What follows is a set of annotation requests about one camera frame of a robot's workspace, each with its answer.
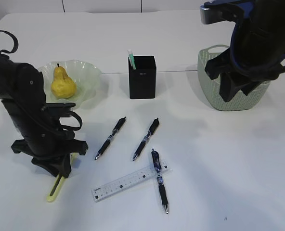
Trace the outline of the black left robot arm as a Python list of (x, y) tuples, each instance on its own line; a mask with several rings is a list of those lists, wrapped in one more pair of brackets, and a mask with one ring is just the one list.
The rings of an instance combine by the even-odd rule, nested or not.
[(47, 103), (43, 74), (28, 63), (15, 63), (9, 54), (17, 51), (18, 39), (12, 33), (13, 48), (0, 50), (0, 100), (23, 139), (11, 149), (25, 153), (53, 176), (65, 178), (71, 173), (72, 153), (85, 155), (86, 141), (75, 139), (81, 129), (81, 117), (71, 110), (74, 103)]

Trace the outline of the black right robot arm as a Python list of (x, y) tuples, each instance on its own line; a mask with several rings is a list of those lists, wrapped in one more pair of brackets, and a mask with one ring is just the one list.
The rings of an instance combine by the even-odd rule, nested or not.
[[(203, 74), (210, 81), (220, 76), (217, 95), (226, 103), (239, 91), (249, 96), (263, 82), (285, 73), (285, 0), (213, 0), (200, 7), (203, 24), (235, 22), (230, 47), (207, 61)], [(155, 97), (153, 56), (129, 55), (130, 98)]]

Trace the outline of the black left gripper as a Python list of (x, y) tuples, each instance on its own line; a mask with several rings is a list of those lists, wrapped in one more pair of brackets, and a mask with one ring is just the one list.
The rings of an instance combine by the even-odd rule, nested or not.
[[(80, 140), (63, 140), (57, 141), (55, 145), (36, 145), (33, 149), (29, 147), (24, 139), (16, 140), (11, 149), (15, 154), (23, 152), (32, 156), (31, 163), (39, 166), (49, 172), (52, 176), (57, 177), (60, 174), (68, 178), (71, 173), (71, 153), (85, 155), (88, 149), (86, 141)], [(57, 158), (56, 164), (48, 159)]]

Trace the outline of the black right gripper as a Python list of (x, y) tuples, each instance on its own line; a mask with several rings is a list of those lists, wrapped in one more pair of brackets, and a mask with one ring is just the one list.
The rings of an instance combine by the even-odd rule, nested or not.
[(220, 75), (220, 96), (225, 102), (229, 102), (241, 90), (248, 96), (263, 81), (271, 81), (285, 73), (285, 66), (281, 60), (275, 63), (249, 66), (237, 62), (235, 57), (230, 56), (228, 48), (217, 57), (207, 61), (205, 72), (210, 79), (216, 79)]

